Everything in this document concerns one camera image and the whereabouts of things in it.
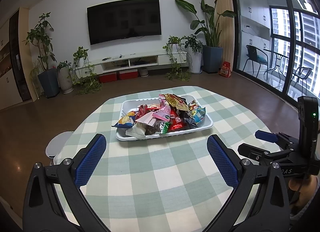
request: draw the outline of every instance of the white wall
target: white wall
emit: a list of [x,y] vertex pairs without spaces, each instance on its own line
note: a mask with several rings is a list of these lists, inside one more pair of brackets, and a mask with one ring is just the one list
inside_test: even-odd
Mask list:
[[[194,32],[190,30],[190,23],[195,19],[191,16],[191,13],[178,8],[174,0],[160,0],[161,36],[114,40],[91,46],[86,9],[90,6],[111,1],[115,0],[43,0],[30,9],[29,27],[36,25],[39,15],[51,12],[49,22],[53,26],[54,32],[50,33],[50,36],[57,61],[72,61],[72,55],[78,46],[89,49],[90,60],[98,60],[120,54],[158,51],[165,45],[169,35],[183,36]],[[194,4],[198,11],[198,17],[200,19],[203,18],[199,4],[200,0],[186,1]],[[205,1],[209,5],[214,4],[214,0]],[[35,61],[38,54],[33,47],[31,48],[32,58]]]

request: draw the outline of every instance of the sliding glass door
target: sliding glass door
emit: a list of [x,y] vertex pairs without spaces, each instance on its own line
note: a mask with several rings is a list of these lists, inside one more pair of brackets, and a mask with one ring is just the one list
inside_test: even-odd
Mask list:
[[320,100],[320,17],[311,0],[233,0],[234,71],[294,106]]

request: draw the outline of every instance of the red storage box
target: red storage box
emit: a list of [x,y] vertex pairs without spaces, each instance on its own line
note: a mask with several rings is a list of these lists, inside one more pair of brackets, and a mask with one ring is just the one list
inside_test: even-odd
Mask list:
[[115,80],[117,80],[117,73],[116,72],[112,72],[112,73],[108,73],[108,74],[104,74],[104,75],[99,75],[99,81],[101,83],[115,81]]
[[119,71],[119,79],[125,80],[125,79],[133,79],[137,78],[139,76],[138,70],[122,70]]

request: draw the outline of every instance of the white tv stand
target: white tv stand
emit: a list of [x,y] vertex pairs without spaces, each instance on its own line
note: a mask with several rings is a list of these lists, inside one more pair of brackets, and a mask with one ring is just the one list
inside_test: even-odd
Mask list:
[[[174,60],[177,63],[187,62],[187,53],[180,51],[180,53],[173,53]],[[121,58],[109,58],[90,61],[90,65],[94,65],[93,73],[98,75],[115,72],[118,70],[129,70],[140,67],[155,66],[155,65],[170,65],[172,59],[166,54],[164,50],[155,52],[145,52],[137,54],[123,55]],[[87,68],[80,68],[77,70],[80,76],[86,77],[90,75]]]

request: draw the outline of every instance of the curtain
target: curtain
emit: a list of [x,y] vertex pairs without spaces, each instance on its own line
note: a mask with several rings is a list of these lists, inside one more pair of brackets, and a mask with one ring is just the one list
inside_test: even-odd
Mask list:
[[[216,12],[221,14],[226,10],[233,11],[232,0],[219,0],[216,5]],[[235,45],[235,24],[233,18],[220,17],[220,30],[222,30],[220,35],[219,46],[223,48],[222,62],[230,62],[230,67],[232,70],[233,56],[234,56],[234,45]]]

